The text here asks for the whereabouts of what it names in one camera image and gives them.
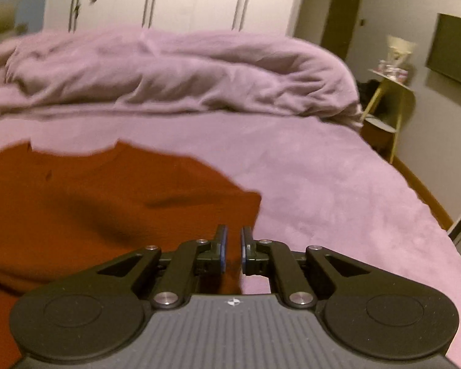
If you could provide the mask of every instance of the rust-colored garment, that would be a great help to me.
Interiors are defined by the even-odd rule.
[[[192,158],[118,142],[90,156],[30,144],[0,152],[0,285],[23,293],[144,245],[171,251],[229,226],[221,293],[239,292],[242,226],[261,197]],[[0,369],[18,358],[8,330],[15,300],[0,289]]]

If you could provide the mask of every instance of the small table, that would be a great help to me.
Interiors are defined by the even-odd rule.
[[[369,69],[369,72],[372,72],[375,75],[382,77],[382,80],[381,80],[381,83],[379,84],[379,87],[377,88],[376,92],[374,93],[371,100],[369,101],[369,104],[367,105],[367,108],[365,108],[365,111],[362,113],[361,119],[362,119],[362,121],[366,120],[367,122],[371,123],[372,125],[376,126],[377,128],[379,128],[381,130],[385,130],[385,131],[388,131],[389,133],[394,134],[393,144],[391,146],[391,151],[389,153],[389,163],[392,164],[393,159],[394,159],[394,155],[396,153],[396,145],[398,143],[398,136],[399,136],[399,133],[400,133],[401,122],[402,122],[402,119],[403,119],[403,105],[404,105],[405,100],[410,95],[413,96],[413,90],[411,90],[409,87],[405,86],[404,84],[399,83],[398,81],[393,80],[390,77],[388,77],[388,76],[386,76],[386,75],[384,75],[384,74],[382,74],[380,72],[377,72],[377,71],[375,71],[373,69]],[[394,89],[399,91],[399,93],[398,93],[398,95],[399,95],[398,115],[396,117],[396,128],[393,128],[393,127],[385,124],[384,122],[381,122],[378,118],[376,118],[376,117],[374,117],[372,115],[369,115],[369,113],[371,111],[374,111],[377,108],[382,96],[385,95],[387,90],[389,90],[390,88],[394,88]]]

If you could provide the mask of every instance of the brown door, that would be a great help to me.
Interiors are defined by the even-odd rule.
[[[321,46],[342,60],[347,58],[359,5],[360,0],[331,0]]]

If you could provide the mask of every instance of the television screen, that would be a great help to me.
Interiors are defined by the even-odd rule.
[[[461,83],[461,18],[439,14],[427,67]]]

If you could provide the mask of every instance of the triangular cutout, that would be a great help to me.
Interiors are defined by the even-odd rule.
[[[326,255],[328,262],[336,269],[336,271],[343,277],[352,277],[359,275],[366,275],[369,271],[355,266],[349,262],[342,261],[340,258],[333,255]]]
[[[135,267],[135,265],[141,260],[141,258],[142,255],[134,255],[133,257],[129,257],[124,261],[118,262],[112,266],[104,268],[97,273],[100,275],[124,277],[128,275],[128,273]]]

